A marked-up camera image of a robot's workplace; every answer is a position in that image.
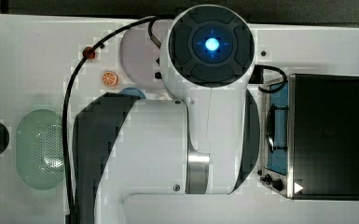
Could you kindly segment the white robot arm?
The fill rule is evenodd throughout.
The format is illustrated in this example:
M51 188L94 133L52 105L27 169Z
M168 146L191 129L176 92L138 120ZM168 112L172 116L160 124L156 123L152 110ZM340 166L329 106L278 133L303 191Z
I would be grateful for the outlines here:
M125 224L137 194L229 195L253 171L260 124L247 22L226 7L187 9L161 42L159 66L167 99L107 92L77 114L68 224Z

